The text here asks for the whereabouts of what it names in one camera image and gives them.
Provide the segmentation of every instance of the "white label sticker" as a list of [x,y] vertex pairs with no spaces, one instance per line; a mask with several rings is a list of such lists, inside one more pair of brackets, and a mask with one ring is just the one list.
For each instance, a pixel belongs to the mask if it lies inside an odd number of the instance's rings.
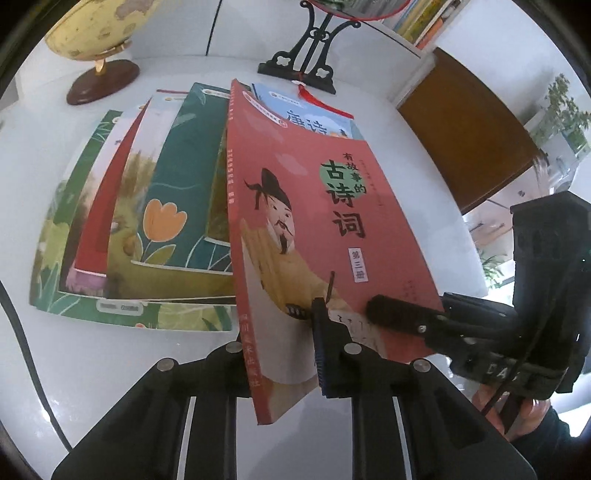
[[214,97],[221,97],[221,98],[230,98],[230,94],[226,92],[218,92],[217,90],[210,90],[209,88],[204,88],[201,90],[205,95],[213,95]]
[[263,107],[253,97],[251,97],[248,92],[243,91],[242,93],[244,94],[244,97],[246,97],[246,99],[251,103],[251,105],[254,108],[256,108],[257,110],[259,110],[260,113],[265,115],[269,120],[272,120],[273,122],[275,122],[277,125],[281,125],[283,128],[287,128],[287,124],[285,123],[284,120],[282,120],[281,118],[279,118],[278,116],[274,115],[269,110],[267,110],[265,107]]
[[368,273],[365,271],[365,262],[360,248],[349,248],[349,259],[351,260],[351,270],[355,283],[369,281]]
[[294,100],[293,98],[286,97],[285,95],[282,95],[280,93],[269,92],[269,95],[271,95],[273,98],[277,98],[278,100],[283,100],[284,102],[291,103],[292,105],[299,106],[301,108],[306,108],[304,105],[302,105],[297,100]]
[[139,317],[144,312],[144,306],[140,301],[129,300],[98,299],[96,309],[102,313],[114,313],[129,317]]

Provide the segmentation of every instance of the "human hand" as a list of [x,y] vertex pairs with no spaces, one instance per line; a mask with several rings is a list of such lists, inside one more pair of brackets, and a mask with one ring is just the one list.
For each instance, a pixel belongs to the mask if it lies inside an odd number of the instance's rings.
[[[495,394],[496,388],[488,385],[481,385],[474,397],[472,397],[472,404],[478,409],[482,410],[486,403]],[[523,435],[533,432],[540,426],[542,420],[550,408],[550,400],[532,400],[526,398],[521,404],[519,416],[515,420],[516,425],[512,427],[508,434],[505,434],[505,427],[499,413],[493,408],[487,415],[486,419],[491,425],[496,428],[503,437],[512,442]]]

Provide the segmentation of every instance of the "globe stand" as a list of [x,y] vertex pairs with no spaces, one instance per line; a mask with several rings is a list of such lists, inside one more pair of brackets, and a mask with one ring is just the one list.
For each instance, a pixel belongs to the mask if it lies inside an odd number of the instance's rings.
[[69,105],[91,103],[119,92],[132,83],[139,75],[139,67],[134,62],[106,61],[108,57],[126,49],[130,43],[127,41],[90,59],[95,61],[95,68],[76,79],[66,96],[66,102]]
[[[300,6],[308,9],[308,29],[290,51],[278,51],[273,55],[271,60],[259,64],[257,71],[258,73],[270,75],[272,77],[279,77],[287,80],[299,80],[311,87],[318,88],[334,95],[336,93],[332,80],[334,71],[332,67],[326,64],[326,57],[330,45],[339,32],[349,26],[359,28],[361,27],[361,22],[358,20],[349,20],[341,23],[332,32],[329,32],[326,28],[328,27],[330,20],[333,18],[333,14],[326,14],[321,25],[315,27],[316,18],[314,15],[314,6],[307,0],[302,0]],[[309,38],[312,39],[312,45],[308,49],[308,53],[306,54],[299,70],[294,70],[296,58]],[[316,48],[320,43],[323,43],[323,47],[320,51],[318,60],[314,67],[309,72],[306,72],[310,60],[312,60],[314,52],[316,52]]]

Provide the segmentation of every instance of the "green book cover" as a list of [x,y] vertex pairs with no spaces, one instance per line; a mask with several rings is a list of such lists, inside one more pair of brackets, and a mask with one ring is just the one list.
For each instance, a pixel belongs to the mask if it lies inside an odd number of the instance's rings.
[[106,300],[59,291],[66,242],[76,223],[90,171],[121,112],[109,111],[79,157],[66,170],[47,213],[31,276],[30,303],[44,312],[126,326],[181,330],[231,330],[230,307]]
[[201,83],[191,88],[166,138],[140,210],[142,254],[134,263],[231,275],[229,247],[206,238],[228,102],[226,89]]

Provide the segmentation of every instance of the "black decorative stand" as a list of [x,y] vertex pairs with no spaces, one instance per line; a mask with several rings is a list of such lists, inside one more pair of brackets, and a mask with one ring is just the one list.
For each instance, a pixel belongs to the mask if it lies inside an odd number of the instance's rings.
[[[315,27],[316,17],[314,14],[314,6],[307,0],[302,0],[300,6],[308,9],[308,14],[310,16],[308,29],[290,51],[278,51],[273,55],[271,60],[268,60],[265,63],[260,63],[258,73],[287,80],[299,80],[311,87],[324,90],[325,92],[334,95],[336,93],[332,80],[334,70],[330,65],[326,64],[326,56],[328,55],[330,45],[340,31],[350,25],[353,28],[359,28],[361,22],[358,20],[349,20],[341,23],[332,32],[329,32],[326,28],[328,27],[330,20],[333,18],[333,14],[326,14],[322,24],[319,27]],[[300,69],[294,70],[296,58],[300,54],[301,49],[304,47],[308,38],[312,39],[312,45],[308,49],[308,53],[306,54],[306,58],[304,58]],[[314,65],[309,72],[306,72],[310,60],[314,56],[314,52],[321,42],[323,43],[323,47],[320,56],[318,57],[318,61],[316,61],[316,65]]]

